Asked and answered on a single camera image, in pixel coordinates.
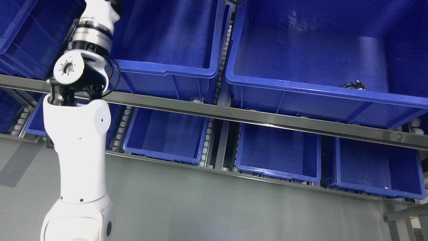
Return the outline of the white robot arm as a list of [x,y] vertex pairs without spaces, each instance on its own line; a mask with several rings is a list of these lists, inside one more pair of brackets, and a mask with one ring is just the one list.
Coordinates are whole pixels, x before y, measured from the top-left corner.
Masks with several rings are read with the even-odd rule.
[[68,49],[56,60],[43,99],[44,126],[60,164],[60,196],[44,218],[41,241],[110,241],[115,222],[106,188],[111,125],[106,65],[122,0],[87,0]]

